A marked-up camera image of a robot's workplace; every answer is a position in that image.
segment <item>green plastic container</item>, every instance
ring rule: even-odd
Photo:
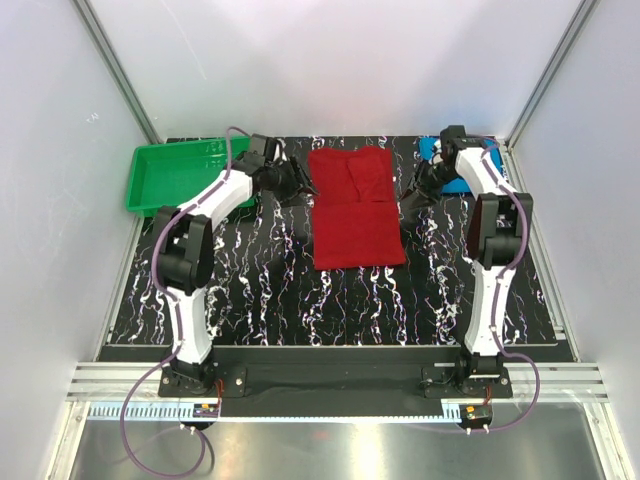
[[[249,148],[248,137],[234,137],[235,158]],[[211,184],[227,164],[224,138],[138,147],[133,153],[127,210],[152,217],[164,205],[177,207]],[[240,205],[250,207],[254,199]]]

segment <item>white wall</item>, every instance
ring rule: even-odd
[[[160,136],[507,135],[579,0],[92,0]]]
[[[640,471],[640,3],[600,2],[516,145],[580,353]]]
[[[144,139],[68,0],[0,4],[0,478],[42,478],[133,217]]]

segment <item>metal floor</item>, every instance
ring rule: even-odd
[[[515,418],[514,405],[494,407],[495,424]],[[131,422],[130,443],[145,445],[172,426]],[[205,457],[191,478],[208,479],[563,479],[605,478],[585,412],[579,404],[541,404],[520,426],[489,435],[447,435],[402,424],[219,423],[205,431],[215,465]],[[139,458],[149,467],[179,473],[200,452],[197,439],[176,431],[146,444]],[[147,479],[124,457],[115,421],[88,421],[73,480]]]

